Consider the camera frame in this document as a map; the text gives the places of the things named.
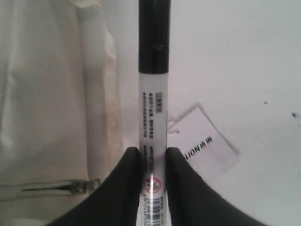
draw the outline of red circle symbol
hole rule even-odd
[[[161,188],[161,181],[157,178],[147,178],[144,181],[144,188],[148,193],[157,193]]]

